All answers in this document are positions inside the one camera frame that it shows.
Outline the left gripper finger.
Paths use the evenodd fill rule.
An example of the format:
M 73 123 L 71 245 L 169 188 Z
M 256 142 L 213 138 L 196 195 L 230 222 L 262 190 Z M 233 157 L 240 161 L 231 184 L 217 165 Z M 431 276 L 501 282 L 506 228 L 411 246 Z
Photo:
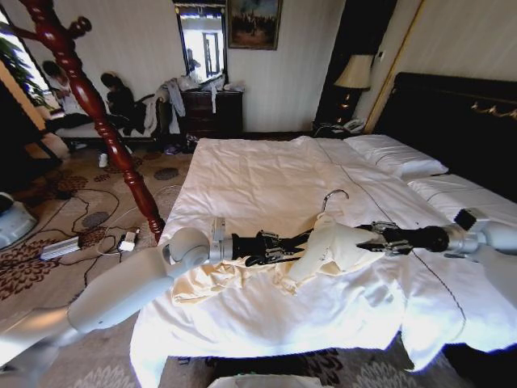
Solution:
M 282 250 L 274 250 L 266 252 L 267 263 L 283 263 L 289 261 L 299 260 L 301 255 L 299 252 L 286 252 Z
M 278 245 L 282 249 L 299 249 L 302 244 L 308 242 L 312 232 L 313 230 L 309 229 L 291 238 L 279 238 Z

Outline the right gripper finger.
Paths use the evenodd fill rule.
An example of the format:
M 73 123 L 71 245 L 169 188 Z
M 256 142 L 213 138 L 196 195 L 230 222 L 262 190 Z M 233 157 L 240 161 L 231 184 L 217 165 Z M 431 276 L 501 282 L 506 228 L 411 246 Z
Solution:
M 357 243 L 356 246 L 371 252 L 384 253 L 387 256 L 407 255 L 413 249 L 407 240 L 387 242 L 380 239 L 372 239 L 367 242 Z
M 375 234 L 383 234 L 386 230 L 397 230 L 398 226 L 394 222 L 373 221 L 370 224 L 359 225 L 357 229 L 367 230 Z

